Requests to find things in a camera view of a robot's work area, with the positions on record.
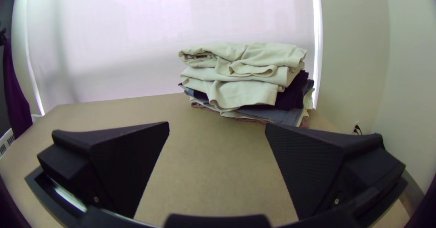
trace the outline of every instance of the table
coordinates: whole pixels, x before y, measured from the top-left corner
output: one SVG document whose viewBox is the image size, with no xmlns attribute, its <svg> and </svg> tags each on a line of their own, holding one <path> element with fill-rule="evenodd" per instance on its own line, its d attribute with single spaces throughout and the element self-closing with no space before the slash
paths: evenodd
<svg viewBox="0 0 436 228">
<path fill-rule="evenodd" d="M 337 131 L 317 111 L 311 128 Z M 264 134 L 265 125 L 191 108 L 185 94 L 59 105 L 19 137 L 0 159 L 0 174 L 32 227 L 60 227 L 24 178 L 39 166 L 54 129 L 88 131 L 168 121 L 170 134 L 135 219 L 163 225 L 170 213 L 199 216 L 265 214 L 273 226 L 297 221 L 292 200 Z M 376 227 L 402 227 L 397 201 Z"/>
</svg>

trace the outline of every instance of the dark purple cloth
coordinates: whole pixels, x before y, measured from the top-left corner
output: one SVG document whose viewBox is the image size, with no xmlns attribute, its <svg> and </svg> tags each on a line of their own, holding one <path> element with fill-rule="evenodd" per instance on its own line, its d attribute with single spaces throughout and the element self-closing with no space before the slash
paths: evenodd
<svg viewBox="0 0 436 228">
<path fill-rule="evenodd" d="M 4 46 L 3 77 L 6 107 L 8 109 L 9 123 L 14 132 L 14 137 L 17 139 L 32 125 L 32 117 L 29 103 L 24 97 L 15 75 L 10 42 L 5 35 L 0 35 L 0 38 Z"/>
</svg>

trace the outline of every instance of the stack of folded laundry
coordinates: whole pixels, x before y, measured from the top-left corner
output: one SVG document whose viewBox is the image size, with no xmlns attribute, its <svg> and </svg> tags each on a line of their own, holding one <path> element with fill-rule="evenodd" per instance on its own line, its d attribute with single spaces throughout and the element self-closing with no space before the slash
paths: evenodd
<svg viewBox="0 0 436 228">
<path fill-rule="evenodd" d="M 306 50 L 282 43 L 193 46 L 179 52 L 188 66 L 179 86 L 192 107 L 243 121 L 300 126 L 314 91 L 303 70 L 305 56 Z"/>
</svg>

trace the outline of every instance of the cream towel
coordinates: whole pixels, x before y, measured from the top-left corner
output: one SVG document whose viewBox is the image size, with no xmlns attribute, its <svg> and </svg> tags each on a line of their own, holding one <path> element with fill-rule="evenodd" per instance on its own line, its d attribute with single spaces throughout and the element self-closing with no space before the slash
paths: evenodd
<svg viewBox="0 0 436 228">
<path fill-rule="evenodd" d="M 300 72 L 300 70 L 304 69 L 304 62 L 301 62 L 297 70 L 298 72 L 292 73 L 289 67 L 281 66 L 277 67 L 277 69 L 273 72 L 273 74 L 269 77 L 262 77 L 262 76 L 255 76 L 255 75 L 249 75 L 249 76 L 243 76 L 243 77 L 237 77 L 237 76 L 226 76 L 223 74 L 220 74 L 216 72 L 214 68 L 193 68 L 188 67 L 182 72 L 182 76 L 192 77 L 198 80 L 203 81 L 225 81 L 225 82 L 233 82 L 233 81 L 250 81 L 250 80 L 256 80 L 256 81 L 262 81 L 262 82 L 268 82 L 272 84 L 277 84 L 280 86 L 288 87 L 292 80 L 294 80 L 295 76 Z"/>
<path fill-rule="evenodd" d="M 270 77 L 281 66 L 298 72 L 306 52 L 284 43 L 216 42 L 183 49 L 178 55 L 188 66 L 215 68 L 217 73 L 226 76 Z"/>
<path fill-rule="evenodd" d="M 260 81 L 202 81 L 181 76 L 182 85 L 203 93 L 209 97 L 209 103 L 227 110 L 235 110 L 243 105 L 270 104 L 275 105 L 277 92 L 284 87 Z"/>
</svg>

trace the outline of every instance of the white roller blind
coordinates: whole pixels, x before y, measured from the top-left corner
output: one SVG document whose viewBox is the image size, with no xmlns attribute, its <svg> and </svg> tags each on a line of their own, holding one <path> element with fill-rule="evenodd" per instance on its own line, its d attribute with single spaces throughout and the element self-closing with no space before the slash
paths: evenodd
<svg viewBox="0 0 436 228">
<path fill-rule="evenodd" d="M 44 111 L 180 92 L 180 49 L 270 41 L 308 50 L 313 0 L 28 0 L 29 56 Z"/>
</svg>

